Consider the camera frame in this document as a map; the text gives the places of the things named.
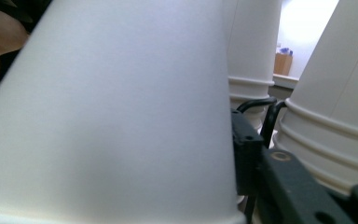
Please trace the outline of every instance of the stacked paper cup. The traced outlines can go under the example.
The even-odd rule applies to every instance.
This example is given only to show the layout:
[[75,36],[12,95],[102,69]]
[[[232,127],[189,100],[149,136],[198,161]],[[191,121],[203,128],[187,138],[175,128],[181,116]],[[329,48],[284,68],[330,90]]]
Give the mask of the stacked paper cup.
[[274,138],[327,187],[358,184],[358,1],[339,1]]
[[[223,2],[230,99],[236,108],[269,97],[282,1]],[[264,108],[256,108],[245,116],[258,129],[263,114]]]
[[0,86],[0,223],[244,223],[221,4],[52,2]]

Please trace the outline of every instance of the finger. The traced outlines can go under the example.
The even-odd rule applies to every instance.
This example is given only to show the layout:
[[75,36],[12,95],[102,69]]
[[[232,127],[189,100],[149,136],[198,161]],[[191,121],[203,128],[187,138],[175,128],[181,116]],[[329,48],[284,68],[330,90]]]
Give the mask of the finger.
[[0,55],[20,49],[27,38],[21,23],[0,11]]

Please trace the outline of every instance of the white wall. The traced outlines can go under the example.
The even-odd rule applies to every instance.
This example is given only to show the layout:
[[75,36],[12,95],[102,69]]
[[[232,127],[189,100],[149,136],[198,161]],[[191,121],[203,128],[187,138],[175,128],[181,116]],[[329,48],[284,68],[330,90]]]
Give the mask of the white wall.
[[294,52],[289,77],[303,73],[337,3],[338,0],[283,0],[278,44]]

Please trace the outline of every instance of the white paper cup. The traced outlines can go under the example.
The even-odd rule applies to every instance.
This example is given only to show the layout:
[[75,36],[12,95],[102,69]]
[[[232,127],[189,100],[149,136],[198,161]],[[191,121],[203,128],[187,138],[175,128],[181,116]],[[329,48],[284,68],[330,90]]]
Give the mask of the white paper cup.
[[[268,98],[282,1],[223,1],[231,107]],[[263,108],[245,113],[256,129]]]
[[0,223],[243,223],[221,1],[54,1],[0,86]]
[[339,1],[274,138],[327,187],[358,184],[358,2]]

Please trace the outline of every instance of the cardboard box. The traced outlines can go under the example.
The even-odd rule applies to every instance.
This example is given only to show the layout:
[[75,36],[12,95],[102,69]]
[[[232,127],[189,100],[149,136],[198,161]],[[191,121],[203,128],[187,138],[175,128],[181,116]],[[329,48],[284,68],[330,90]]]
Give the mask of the cardboard box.
[[290,66],[292,65],[293,56],[288,54],[277,53],[275,55],[274,74],[289,75]]

